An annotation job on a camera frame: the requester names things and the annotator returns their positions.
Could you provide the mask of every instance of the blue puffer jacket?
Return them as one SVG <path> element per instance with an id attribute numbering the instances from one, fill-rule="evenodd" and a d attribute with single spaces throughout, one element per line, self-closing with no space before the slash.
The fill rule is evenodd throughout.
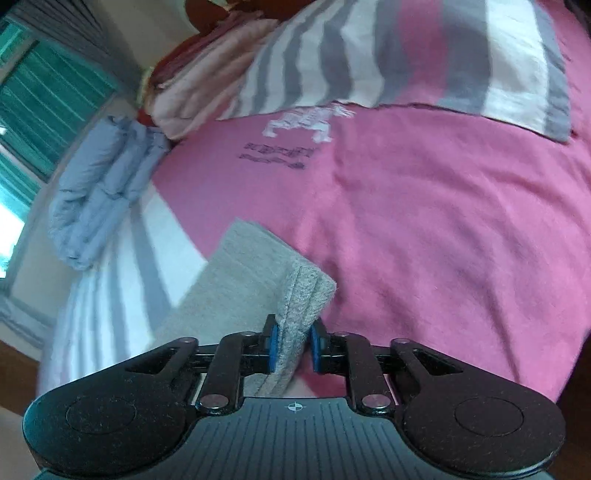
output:
<path id="1" fill-rule="evenodd" d="M 99 121 L 50 205 L 49 236 L 59 258 L 77 270 L 91 267 L 169 150 L 158 128 L 124 117 Z"/>

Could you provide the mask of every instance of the wooden headboard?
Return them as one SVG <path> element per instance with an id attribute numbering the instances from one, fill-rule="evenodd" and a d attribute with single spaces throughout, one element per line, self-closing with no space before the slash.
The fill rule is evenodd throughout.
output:
<path id="1" fill-rule="evenodd" d="M 249 0 L 238 2 L 233 9 L 244 12 L 260 10 L 265 18 L 276 20 L 289 20 L 304 7 L 314 0 Z M 187 17 L 201 35 L 207 35 L 216 26 L 217 22 L 228 16 L 228 11 L 209 0 L 186 0 L 185 10 Z"/>

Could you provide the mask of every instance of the pink blanket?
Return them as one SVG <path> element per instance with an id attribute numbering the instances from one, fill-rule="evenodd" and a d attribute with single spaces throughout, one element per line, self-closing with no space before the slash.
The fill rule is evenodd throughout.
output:
<path id="1" fill-rule="evenodd" d="M 546 6 L 566 145 L 448 111 L 332 105 L 210 122 L 154 184 L 206 257 L 240 217 L 330 274 L 329 330 L 409 337 L 556 399 L 591 322 L 591 43 Z"/>

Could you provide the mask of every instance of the striped bed sheet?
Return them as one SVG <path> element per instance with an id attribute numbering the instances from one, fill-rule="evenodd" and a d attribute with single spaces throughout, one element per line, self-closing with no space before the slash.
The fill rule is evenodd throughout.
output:
<path id="1" fill-rule="evenodd" d="M 145 352 L 207 261 L 152 183 L 57 319 L 39 393 Z"/>

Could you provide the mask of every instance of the teal curtain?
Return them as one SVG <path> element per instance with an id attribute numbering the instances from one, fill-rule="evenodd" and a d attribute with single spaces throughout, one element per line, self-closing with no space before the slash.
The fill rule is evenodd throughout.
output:
<path id="1" fill-rule="evenodd" d="M 28 40 L 0 24 L 0 67 Z M 62 156 L 113 94 L 107 77 L 57 47 L 35 43 L 0 84 L 0 142 L 47 181 Z M 24 220 L 38 186 L 0 155 L 0 203 Z"/>

